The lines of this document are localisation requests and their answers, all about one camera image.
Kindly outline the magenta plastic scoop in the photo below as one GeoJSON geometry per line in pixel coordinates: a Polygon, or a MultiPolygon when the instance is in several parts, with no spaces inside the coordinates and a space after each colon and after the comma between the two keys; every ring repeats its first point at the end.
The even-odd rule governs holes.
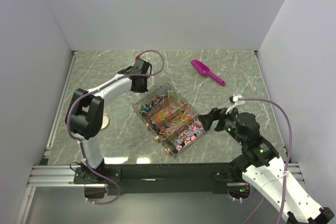
{"type": "Polygon", "coordinates": [[[191,65],[195,68],[195,70],[204,77],[210,77],[213,79],[216,83],[218,83],[220,86],[224,87],[226,85],[226,82],[221,79],[218,75],[214,74],[210,68],[202,63],[199,60],[192,60],[191,65]]]}

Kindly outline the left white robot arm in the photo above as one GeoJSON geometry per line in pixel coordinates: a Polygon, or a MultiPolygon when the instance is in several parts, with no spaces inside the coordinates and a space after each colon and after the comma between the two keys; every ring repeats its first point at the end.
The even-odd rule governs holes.
{"type": "Polygon", "coordinates": [[[71,138],[77,140],[81,154],[81,166],[91,182],[104,179],[104,158],[98,144],[98,133],[103,124],[104,106],[127,92],[148,91],[148,77],[152,65],[140,58],[135,63],[117,72],[110,80],[88,90],[77,89],[71,98],[65,118],[71,138]]]}

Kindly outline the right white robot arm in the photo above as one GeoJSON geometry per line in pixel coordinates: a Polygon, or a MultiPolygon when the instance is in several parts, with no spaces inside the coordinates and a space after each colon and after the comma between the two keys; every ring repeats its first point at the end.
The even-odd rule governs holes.
{"type": "Polygon", "coordinates": [[[204,130],[217,122],[216,132],[227,132],[240,144],[241,155],[231,161],[230,175],[235,181],[253,186],[278,211],[278,221],[286,223],[329,223],[335,216],[317,203],[287,169],[275,147],[260,134],[252,113],[237,109],[213,108],[199,115],[204,130]]]}

